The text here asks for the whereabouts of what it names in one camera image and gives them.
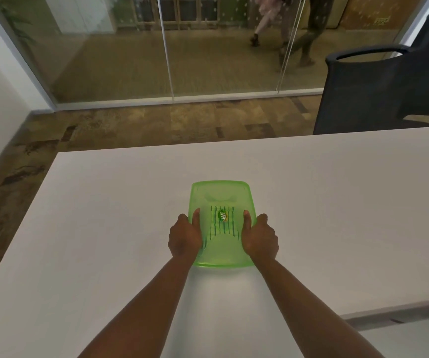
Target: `white table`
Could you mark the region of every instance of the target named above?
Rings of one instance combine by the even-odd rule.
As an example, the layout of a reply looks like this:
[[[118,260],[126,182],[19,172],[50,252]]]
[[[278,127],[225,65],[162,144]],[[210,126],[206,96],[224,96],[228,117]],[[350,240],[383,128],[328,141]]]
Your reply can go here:
[[[76,357],[209,179],[249,183],[278,260],[338,314],[429,303],[429,128],[61,153],[0,265],[0,358]],[[192,269],[164,357],[293,352],[254,268]]]

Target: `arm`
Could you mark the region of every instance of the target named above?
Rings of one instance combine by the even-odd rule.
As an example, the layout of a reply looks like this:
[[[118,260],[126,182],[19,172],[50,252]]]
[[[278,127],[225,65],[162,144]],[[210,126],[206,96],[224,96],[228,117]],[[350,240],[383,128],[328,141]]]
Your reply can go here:
[[[279,246],[267,216],[251,228],[244,212],[242,245],[271,291],[305,358],[383,358],[364,337],[275,260]]]
[[[170,230],[173,258],[92,340],[79,358],[156,358],[161,355],[178,301],[201,247],[199,209],[193,225],[185,215]]]

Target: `green plastic container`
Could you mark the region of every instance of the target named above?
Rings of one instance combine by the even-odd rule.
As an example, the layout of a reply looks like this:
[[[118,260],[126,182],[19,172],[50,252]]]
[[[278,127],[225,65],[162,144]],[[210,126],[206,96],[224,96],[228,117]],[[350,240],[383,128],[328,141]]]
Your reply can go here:
[[[194,264],[221,268],[253,265],[241,243],[244,210],[249,211],[252,223],[256,223],[249,185],[241,181],[193,183],[188,210],[190,222],[197,208],[200,208],[203,246]]]

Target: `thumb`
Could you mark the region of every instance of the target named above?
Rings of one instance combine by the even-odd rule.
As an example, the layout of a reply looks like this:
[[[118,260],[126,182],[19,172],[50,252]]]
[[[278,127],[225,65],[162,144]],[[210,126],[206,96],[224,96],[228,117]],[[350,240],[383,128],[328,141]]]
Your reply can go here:
[[[195,229],[201,231],[201,227],[199,225],[199,208],[197,208],[193,212],[192,225],[194,226]]]
[[[244,210],[244,224],[242,225],[242,232],[247,232],[251,229],[251,215],[248,210]]]

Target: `hand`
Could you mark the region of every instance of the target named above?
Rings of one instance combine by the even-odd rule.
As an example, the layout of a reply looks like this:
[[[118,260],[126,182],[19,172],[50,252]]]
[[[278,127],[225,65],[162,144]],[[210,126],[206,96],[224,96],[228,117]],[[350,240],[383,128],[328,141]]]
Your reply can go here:
[[[168,247],[171,254],[173,257],[187,257],[194,261],[202,244],[199,209],[193,213],[193,224],[189,223],[188,217],[182,213],[170,228]]]
[[[267,224],[265,213],[257,217],[257,223],[251,227],[251,215],[244,211],[244,225],[242,226],[241,241],[244,251],[251,259],[275,259],[279,251],[277,236],[274,229]]]

